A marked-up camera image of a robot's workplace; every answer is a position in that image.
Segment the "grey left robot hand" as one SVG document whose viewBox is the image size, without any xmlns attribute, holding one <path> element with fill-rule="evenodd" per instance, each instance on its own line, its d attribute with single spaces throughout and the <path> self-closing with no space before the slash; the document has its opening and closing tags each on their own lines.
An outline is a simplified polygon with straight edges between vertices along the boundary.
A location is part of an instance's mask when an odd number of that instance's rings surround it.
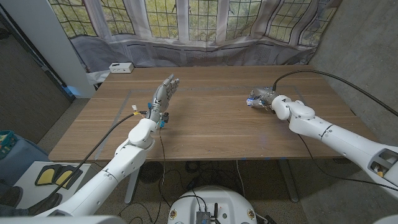
<svg viewBox="0 0 398 224">
<path fill-rule="evenodd" d="M 146 118 L 155 122 L 160 121 L 160 114 L 164 113 L 169 107 L 172 95 L 177 91 L 180 80 L 171 74 L 156 89 Z"/>
</svg>

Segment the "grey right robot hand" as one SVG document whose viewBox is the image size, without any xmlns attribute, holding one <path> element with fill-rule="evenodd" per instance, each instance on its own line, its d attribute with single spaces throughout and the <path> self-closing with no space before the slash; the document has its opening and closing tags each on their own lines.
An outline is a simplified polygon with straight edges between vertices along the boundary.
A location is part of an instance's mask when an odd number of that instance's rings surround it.
<svg viewBox="0 0 398 224">
<path fill-rule="evenodd" d="M 279 94 L 271 87 L 257 87 L 250 92 L 246 104 L 252 108 L 270 107 L 277 96 L 279 96 Z"/>
</svg>

